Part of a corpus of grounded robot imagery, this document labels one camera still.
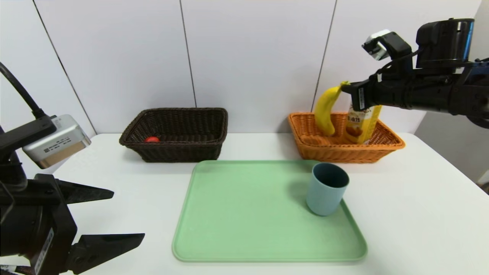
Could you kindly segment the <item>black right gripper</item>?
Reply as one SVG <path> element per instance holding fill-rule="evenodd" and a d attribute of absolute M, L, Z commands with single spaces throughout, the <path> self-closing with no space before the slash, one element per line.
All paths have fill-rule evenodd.
<path fill-rule="evenodd" d="M 367 79 L 360 82 L 342 81 L 340 89 L 351 94 L 355 111 L 363 111 L 375 105 L 392 106 L 395 101 L 396 80 Z"/>

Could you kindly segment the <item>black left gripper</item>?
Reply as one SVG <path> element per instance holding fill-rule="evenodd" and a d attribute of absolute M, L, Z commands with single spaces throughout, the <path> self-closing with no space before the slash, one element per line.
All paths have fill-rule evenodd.
<path fill-rule="evenodd" d="M 28 180 L 19 192 L 1 184 L 1 256 L 25 257 L 35 275 L 78 275 L 136 249 L 145 233 L 82 235 L 71 246 L 77 226 L 66 204 L 111 199 L 114 194 L 46 174 Z"/>

